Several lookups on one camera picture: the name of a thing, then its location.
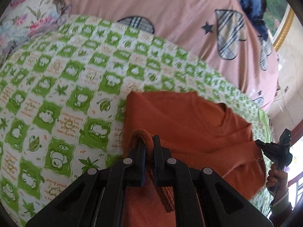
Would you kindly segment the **right forearm striped sleeve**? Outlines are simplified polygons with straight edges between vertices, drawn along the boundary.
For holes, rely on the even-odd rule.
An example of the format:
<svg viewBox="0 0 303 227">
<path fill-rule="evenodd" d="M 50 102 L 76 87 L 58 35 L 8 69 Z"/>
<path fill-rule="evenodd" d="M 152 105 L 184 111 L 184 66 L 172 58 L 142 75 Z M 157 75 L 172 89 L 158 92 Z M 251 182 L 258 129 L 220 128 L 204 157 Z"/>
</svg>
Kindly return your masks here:
<svg viewBox="0 0 303 227">
<path fill-rule="evenodd" d="M 271 207 L 270 221 L 273 226 L 281 226 L 291 215 L 292 205 L 289 201 L 289 190 Z"/>
</svg>

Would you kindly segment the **right hand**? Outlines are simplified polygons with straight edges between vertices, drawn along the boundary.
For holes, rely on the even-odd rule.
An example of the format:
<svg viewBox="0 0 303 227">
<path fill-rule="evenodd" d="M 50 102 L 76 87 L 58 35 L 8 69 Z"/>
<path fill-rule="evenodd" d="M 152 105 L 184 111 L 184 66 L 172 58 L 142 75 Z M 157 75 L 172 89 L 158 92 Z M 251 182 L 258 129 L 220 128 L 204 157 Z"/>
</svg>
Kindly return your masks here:
<svg viewBox="0 0 303 227">
<path fill-rule="evenodd" d="M 266 188 L 276 199 L 282 198 L 288 192 L 288 173 L 277 169 L 273 163 L 266 179 Z"/>
</svg>

